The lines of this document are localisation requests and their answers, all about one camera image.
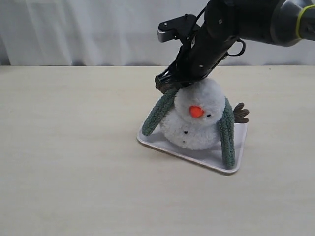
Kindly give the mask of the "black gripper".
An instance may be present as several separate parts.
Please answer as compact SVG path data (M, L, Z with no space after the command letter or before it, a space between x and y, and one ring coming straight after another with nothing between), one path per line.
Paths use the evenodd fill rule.
M157 74L157 89L186 88L206 78L223 60L238 37L212 37L205 27L197 31L188 47L176 59L175 67L169 66Z

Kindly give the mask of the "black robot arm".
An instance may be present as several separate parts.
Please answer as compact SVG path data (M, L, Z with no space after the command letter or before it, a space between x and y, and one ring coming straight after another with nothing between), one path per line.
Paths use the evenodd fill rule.
M315 38L315 5L310 0L211 0L198 15L161 22L160 42L180 40L175 60L155 77L166 92L206 78L247 40L290 47Z

